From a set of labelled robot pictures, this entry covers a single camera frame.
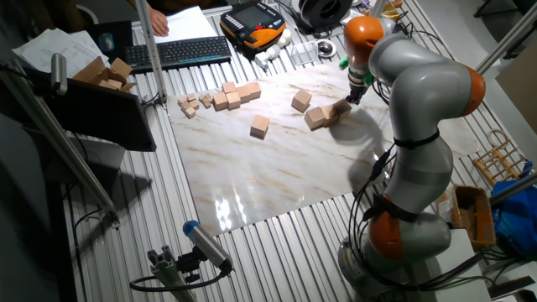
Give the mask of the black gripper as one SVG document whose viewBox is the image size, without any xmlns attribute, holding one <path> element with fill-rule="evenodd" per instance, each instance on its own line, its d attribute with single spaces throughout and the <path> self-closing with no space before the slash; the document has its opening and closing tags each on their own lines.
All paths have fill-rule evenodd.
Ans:
<svg viewBox="0 0 537 302">
<path fill-rule="evenodd" d="M 362 103 L 363 95 L 366 93 L 366 87 L 363 85 L 350 85 L 349 95 L 346 97 L 346 101 L 349 104 L 353 104 L 353 101 L 356 101 L 357 105 Z"/>
</svg>

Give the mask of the bare person hand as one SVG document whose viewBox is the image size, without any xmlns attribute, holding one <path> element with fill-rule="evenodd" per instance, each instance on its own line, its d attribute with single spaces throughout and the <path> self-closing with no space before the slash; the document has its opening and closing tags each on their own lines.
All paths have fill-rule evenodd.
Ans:
<svg viewBox="0 0 537 302">
<path fill-rule="evenodd" d="M 154 34 L 159 37 L 167 37 L 169 35 L 167 18 L 163 13 L 150 6 L 148 6 L 148 11 Z"/>
</svg>

